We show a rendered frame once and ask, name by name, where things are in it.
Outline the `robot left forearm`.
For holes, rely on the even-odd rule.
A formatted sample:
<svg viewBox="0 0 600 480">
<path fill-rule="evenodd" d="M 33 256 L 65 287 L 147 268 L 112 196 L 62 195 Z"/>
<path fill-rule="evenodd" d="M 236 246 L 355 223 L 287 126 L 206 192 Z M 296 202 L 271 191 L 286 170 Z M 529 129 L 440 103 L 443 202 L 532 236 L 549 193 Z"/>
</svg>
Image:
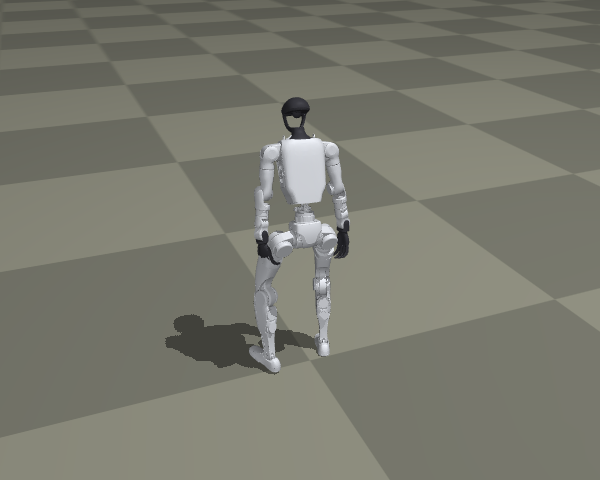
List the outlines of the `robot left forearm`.
<svg viewBox="0 0 600 480">
<path fill-rule="evenodd" d="M 254 190 L 254 200 L 255 200 L 255 231 L 254 237 L 257 240 L 262 240 L 262 232 L 267 231 L 268 233 L 268 214 L 270 210 L 270 205 L 264 202 L 263 199 L 263 191 L 260 187 L 256 187 Z M 268 233 L 269 234 L 269 233 Z"/>
</svg>

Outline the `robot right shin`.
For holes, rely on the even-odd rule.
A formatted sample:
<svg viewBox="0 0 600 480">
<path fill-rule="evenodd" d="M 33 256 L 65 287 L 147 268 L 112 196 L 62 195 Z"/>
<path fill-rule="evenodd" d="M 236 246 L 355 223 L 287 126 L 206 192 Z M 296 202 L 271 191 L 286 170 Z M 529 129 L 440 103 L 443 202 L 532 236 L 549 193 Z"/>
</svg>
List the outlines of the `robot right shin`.
<svg viewBox="0 0 600 480">
<path fill-rule="evenodd" d="M 315 304 L 316 314 L 319 322 L 319 341 L 322 343 L 322 339 L 325 339 L 327 343 L 327 327 L 331 311 L 331 299 L 330 299 L 330 278 L 326 277 L 327 281 L 327 293 L 325 295 L 319 295 L 315 293 Z"/>
</svg>

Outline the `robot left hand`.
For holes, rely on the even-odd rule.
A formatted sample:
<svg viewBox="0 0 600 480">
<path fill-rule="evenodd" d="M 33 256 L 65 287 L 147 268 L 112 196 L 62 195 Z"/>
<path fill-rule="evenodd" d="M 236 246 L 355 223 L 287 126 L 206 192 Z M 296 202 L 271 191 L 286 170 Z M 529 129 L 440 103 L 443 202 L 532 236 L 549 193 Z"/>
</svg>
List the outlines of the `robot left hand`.
<svg viewBox="0 0 600 480">
<path fill-rule="evenodd" d="M 261 258 L 262 257 L 263 258 L 265 258 L 265 257 L 268 258 L 269 257 L 270 260 L 271 260 L 271 262 L 274 265 L 279 265 L 280 262 L 277 263 L 276 261 L 273 260 L 274 258 L 272 257 L 272 252 L 271 252 L 269 246 L 267 245 L 267 242 L 268 242 L 268 239 L 269 239 L 267 231 L 263 231 L 262 232 L 262 239 L 263 239 L 263 241 L 256 239 L 256 243 L 259 244 L 258 245 L 258 250 L 257 250 L 258 251 L 258 255 L 261 256 Z M 268 258 L 268 260 L 269 260 L 269 258 Z"/>
</svg>

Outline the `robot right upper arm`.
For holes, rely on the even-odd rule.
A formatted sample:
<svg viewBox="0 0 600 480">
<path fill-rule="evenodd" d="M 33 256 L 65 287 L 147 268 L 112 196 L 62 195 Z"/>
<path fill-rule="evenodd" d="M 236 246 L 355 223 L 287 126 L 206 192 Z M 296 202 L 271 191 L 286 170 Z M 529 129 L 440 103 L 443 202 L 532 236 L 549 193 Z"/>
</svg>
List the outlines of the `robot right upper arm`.
<svg viewBox="0 0 600 480">
<path fill-rule="evenodd" d="M 339 160 L 339 148 L 335 143 L 322 141 L 325 148 L 325 165 L 330 178 L 326 185 L 330 195 L 337 195 L 344 191 L 342 171 Z"/>
</svg>

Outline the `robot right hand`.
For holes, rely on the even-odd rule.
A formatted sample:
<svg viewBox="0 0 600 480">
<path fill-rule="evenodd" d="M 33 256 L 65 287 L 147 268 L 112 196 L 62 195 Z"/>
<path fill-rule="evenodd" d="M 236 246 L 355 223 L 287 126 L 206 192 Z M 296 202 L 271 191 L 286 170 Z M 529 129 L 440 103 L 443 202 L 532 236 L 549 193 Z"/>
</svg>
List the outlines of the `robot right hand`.
<svg viewBox="0 0 600 480">
<path fill-rule="evenodd" d="M 337 254 L 337 256 L 335 256 L 334 258 L 345 258 L 348 254 L 348 250 L 349 250 L 349 237 L 347 232 L 349 231 L 349 221 L 346 220 L 343 224 L 343 229 L 338 228 L 337 230 L 339 231 L 337 234 L 337 238 L 338 238 L 338 242 L 337 242 L 337 249 L 334 252 L 333 256 L 335 256 Z"/>
</svg>

